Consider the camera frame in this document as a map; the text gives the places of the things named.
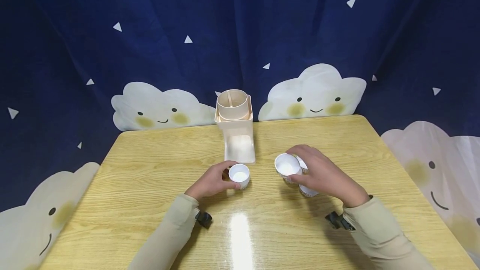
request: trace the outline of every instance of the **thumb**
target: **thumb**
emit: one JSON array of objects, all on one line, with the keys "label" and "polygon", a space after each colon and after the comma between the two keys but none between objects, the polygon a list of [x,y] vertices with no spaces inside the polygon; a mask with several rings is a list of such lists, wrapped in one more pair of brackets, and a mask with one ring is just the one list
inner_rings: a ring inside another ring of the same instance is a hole
[{"label": "thumb", "polygon": [[224,190],[239,190],[240,184],[237,182],[223,182],[223,189]]},{"label": "thumb", "polygon": [[312,182],[311,182],[312,178],[309,175],[293,174],[293,175],[289,175],[288,178],[294,183],[297,183],[299,185],[304,185],[307,188],[310,188],[310,186],[312,185]]}]

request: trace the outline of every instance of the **hand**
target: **hand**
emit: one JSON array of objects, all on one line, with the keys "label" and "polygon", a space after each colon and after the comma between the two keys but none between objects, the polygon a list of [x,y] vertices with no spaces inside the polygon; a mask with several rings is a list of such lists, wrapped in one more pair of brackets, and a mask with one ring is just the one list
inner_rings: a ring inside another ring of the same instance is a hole
[{"label": "hand", "polygon": [[228,189],[240,189],[240,184],[232,181],[224,181],[222,174],[225,169],[231,167],[237,162],[233,160],[226,160],[211,166],[188,190],[186,195],[201,200],[204,197],[209,197],[218,194]]},{"label": "hand", "polygon": [[370,200],[365,189],[346,175],[328,157],[308,145],[295,145],[287,150],[296,154],[308,167],[307,175],[290,175],[293,182],[343,201],[348,208],[360,206]]}]

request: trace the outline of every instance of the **black strap buckle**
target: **black strap buckle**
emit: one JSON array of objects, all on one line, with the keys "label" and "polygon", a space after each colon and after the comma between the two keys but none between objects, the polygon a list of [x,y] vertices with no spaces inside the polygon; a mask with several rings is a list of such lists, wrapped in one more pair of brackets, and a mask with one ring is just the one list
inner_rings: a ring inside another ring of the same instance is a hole
[{"label": "black strap buckle", "polygon": [[355,227],[353,227],[348,221],[343,217],[343,214],[338,215],[336,211],[331,212],[325,219],[332,225],[334,229],[339,229],[343,227],[348,231],[354,231]]},{"label": "black strap buckle", "polygon": [[203,227],[209,228],[212,223],[212,216],[207,212],[199,211],[198,214],[195,216],[195,220]]}]

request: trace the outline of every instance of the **yellow cheek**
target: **yellow cheek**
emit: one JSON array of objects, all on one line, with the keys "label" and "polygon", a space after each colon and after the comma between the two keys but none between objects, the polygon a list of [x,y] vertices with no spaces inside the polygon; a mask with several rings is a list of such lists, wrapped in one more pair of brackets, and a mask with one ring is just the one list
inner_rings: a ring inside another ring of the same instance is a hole
[{"label": "yellow cheek", "polygon": [[135,121],[143,128],[152,128],[155,124],[151,119],[143,116],[136,117]]},{"label": "yellow cheek", "polygon": [[175,122],[178,125],[187,125],[190,123],[190,119],[187,115],[185,115],[182,112],[175,112],[173,117],[173,122]]},{"label": "yellow cheek", "polygon": [[75,204],[73,201],[67,201],[64,203],[54,214],[52,227],[54,229],[61,229],[61,227],[67,222],[75,211]]},{"label": "yellow cheek", "polygon": [[448,228],[465,250],[480,255],[480,230],[475,224],[460,215],[454,215],[447,221]]},{"label": "yellow cheek", "polygon": [[341,113],[343,113],[344,110],[345,110],[345,105],[343,103],[338,102],[329,106],[326,112],[329,115],[340,115]]},{"label": "yellow cheek", "polygon": [[420,160],[410,160],[405,165],[408,175],[418,187],[423,187],[430,181],[430,173],[427,170],[425,163]]},{"label": "yellow cheek", "polygon": [[302,103],[293,103],[287,108],[287,114],[290,117],[301,117],[305,112],[305,105]]}]

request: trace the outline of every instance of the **cloud cutout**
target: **cloud cutout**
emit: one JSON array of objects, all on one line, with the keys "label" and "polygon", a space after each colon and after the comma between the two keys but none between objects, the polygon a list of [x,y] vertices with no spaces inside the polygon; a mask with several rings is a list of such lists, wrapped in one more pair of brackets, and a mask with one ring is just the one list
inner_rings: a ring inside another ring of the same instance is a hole
[{"label": "cloud cutout", "polygon": [[260,109],[259,121],[351,115],[367,83],[357,77],[342,78],[329,64],[306,68],[298,78],[276,84]]},{"label": "cloud cutout", "polygon": [[416,121],[383,133],[382,140],[465,250],[480,261],[480,137],[449,137],[435,124]]},{"label": "cloud cutout", "polygon": [[0,213],[2,269],[37,269],[100,166],[89,162],[41,182],[25,205]]},{"label": "cloud cutout", "polygon": [[113,122],[121,131],[214,124],[215,108],[187,91],[167,90],[142,82],[128,83],[112,97]]}]

